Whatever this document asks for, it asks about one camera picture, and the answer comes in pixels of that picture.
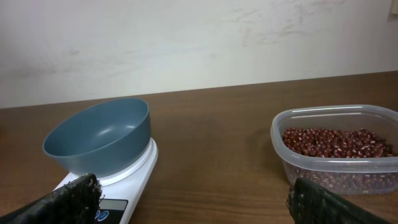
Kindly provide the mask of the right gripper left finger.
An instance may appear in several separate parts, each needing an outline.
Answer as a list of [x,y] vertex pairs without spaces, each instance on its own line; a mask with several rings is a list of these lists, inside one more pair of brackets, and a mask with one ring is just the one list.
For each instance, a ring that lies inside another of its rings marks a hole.
[[6,224],[93,224],[100,207],[101,184],[85,174],[1,217]]

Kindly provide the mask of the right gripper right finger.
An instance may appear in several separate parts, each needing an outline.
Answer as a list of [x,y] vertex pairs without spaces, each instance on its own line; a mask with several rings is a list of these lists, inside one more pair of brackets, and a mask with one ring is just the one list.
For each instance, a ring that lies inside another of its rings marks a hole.
[[303,177],[289,189],[286,204],[295,224],[389,224]]

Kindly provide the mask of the white digital kitchen scale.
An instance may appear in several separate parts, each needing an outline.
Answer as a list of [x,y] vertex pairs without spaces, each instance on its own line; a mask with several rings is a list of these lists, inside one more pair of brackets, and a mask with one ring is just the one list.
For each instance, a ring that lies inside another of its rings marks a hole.
[[102,195],[95,212],[95,223],[129,223],[157,162],[159,150],[150,138],[143,154],[125,169],[98,177]]

